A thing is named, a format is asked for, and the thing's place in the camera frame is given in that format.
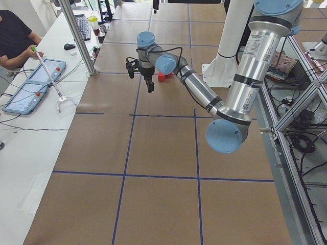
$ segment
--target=black t-shirt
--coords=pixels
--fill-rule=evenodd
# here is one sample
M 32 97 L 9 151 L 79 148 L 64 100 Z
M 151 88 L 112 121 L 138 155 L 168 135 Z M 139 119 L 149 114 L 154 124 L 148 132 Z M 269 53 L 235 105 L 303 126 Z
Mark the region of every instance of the black t-shirt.
M 7 55 L 12 59 L 34 44 L 28 38 L 32 30 L 9 10 L 0 10 L 0 16 L 0 57 Z

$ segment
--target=person's arm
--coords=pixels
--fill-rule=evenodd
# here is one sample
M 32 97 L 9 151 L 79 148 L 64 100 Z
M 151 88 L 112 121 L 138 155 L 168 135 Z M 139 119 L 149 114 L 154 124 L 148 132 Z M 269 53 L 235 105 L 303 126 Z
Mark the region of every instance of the person's arm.
M 8 59 L 7 55 L 1 56 L 0 65 L 8 70 L 13 70 L 22 66 L 29 57 L 36 57 L 36 54 L 32 50 L 32 45 L 15 58 Z
M 30 38 L 36 45 L 39 45 L 40 41 L 42 40 L 35 32 L 31 32 L 28 35 L 28 38 Z

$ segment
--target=white desk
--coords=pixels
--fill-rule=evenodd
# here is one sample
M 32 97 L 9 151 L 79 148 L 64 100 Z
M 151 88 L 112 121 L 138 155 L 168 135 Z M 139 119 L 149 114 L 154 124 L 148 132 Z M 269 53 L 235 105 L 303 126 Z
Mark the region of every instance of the white desk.
M 51 59 L 67 62 L 64 76 L 81 60 L 77 47 L 77 55 L 71 56 L 71 51 L 65 51 L 65 43 L 75 43 L 67 21 L 61 14 L 38 46 L 45 56 Z M 88 50 L 100 46 L 97 37 L 91 34 L 91 40 L 86 41 Z M 29 59 L 25 69 L 34 69 L 38 60 Z M 12 82 L 20 86 L 26 77 L 19 74 Z M 86 82 L 87 69 L 84 64 L 76 72 L 58 84 L 59 90 L 66 96 L 79 102 Z M 6 93 L 13 94 L 17 90 L 9 86 Z M 8 101 L 8 96 L 0 98 L 0 105 Z M 7 122 L 9 125 L 25 129 L 68 129 L 74 117 L 76 106 L 67 101 L 61 104 L 62 113 L 56 109 L 58 95 L 54 87 L 48 89 L 35 111 L 30 115 Z M 8 120 L 17 114 L 0 111 L 0 121 Z M 22 244 L 30 228 L 35 212 L 48 183 L 53 166 L 66 137 L 67 131 L 23 131 L 0 125 L 0 140 L 5 148 L 0 151 L 0 244 Z

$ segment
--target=computer mouse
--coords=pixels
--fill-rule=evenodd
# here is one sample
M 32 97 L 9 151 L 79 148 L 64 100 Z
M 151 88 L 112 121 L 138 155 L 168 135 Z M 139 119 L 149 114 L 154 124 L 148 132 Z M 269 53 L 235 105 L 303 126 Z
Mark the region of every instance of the computer mouse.
M 73 48 L 76 48 L 74 44 L 66 43 L 63 47 L 64 50 L 71 50 Z

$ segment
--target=keyboard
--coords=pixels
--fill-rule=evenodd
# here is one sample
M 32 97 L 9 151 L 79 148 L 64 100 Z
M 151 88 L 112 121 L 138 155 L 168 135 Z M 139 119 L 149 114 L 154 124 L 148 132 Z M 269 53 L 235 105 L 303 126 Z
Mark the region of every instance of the keyboard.
M 81 31 L 82 37 L 84 41 L 88 41 L 91 39 L 91 28 L 88 19 L 85 17 L 84 14 L 76 14 L 75 20 L 77 23 L 78 28 Z

